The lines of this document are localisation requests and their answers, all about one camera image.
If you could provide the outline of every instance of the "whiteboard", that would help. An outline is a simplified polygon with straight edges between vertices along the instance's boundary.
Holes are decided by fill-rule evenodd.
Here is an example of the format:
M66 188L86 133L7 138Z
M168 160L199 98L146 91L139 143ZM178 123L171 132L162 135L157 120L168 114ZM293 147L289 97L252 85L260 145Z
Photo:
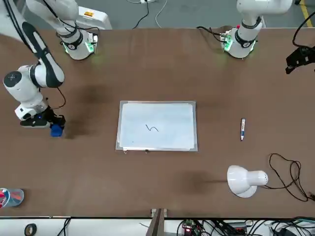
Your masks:
M198 151L195 102L122 101L117 150Z

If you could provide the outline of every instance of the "tape roll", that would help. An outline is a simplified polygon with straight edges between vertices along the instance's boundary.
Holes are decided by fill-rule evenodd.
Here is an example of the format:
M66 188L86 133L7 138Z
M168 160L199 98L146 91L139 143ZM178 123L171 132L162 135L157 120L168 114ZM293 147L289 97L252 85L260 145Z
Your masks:
M33 236L36 234L37 226L36 224L28 224L26 225L24 229L24 235L25 236Z

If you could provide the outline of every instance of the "power strip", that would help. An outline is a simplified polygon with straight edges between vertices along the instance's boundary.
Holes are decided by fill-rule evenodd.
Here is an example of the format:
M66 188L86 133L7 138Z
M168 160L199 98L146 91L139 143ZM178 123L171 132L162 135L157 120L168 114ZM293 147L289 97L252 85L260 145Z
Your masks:
M152 3L152 2L155 2L155 1L156 1L156 0L147 0L148 3Z

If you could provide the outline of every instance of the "gray floor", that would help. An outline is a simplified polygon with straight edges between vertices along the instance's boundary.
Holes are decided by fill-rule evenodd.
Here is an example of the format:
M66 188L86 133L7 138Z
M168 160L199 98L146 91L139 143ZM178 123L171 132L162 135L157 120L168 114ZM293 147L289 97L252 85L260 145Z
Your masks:
M113 29L131 29L146 14L145 4L133 4L126 0L76 0L80 6L103 11L108 14ZM308 11L313 0L306 0ZM156 28L155 16L163 7L165 0L157 0L149 4L150 14L139 25L140 28ZM27 9L25 18L39 28L49 26L34 16ZM292 5L284 15L264 16L266 27L298 27L304 16L301 7ZM236 10L236 0L168 0L160 14L158 22L162 27L194 28L196 26L221 27L240 24L241 16Z

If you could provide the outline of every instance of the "yellow floor line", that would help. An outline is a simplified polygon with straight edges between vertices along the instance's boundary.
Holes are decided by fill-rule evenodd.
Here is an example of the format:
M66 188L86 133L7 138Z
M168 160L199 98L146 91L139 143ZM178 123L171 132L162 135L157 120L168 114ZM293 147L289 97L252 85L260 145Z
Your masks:
M307 8L305 6L305 1L304 0L301 0L300 7L301 7L301 10L302 10L304 18L305 19L308 18L309 13L307 12ZM307 25L307 27L313 27L312 22L311 22L310 19L306 22L306 25Z

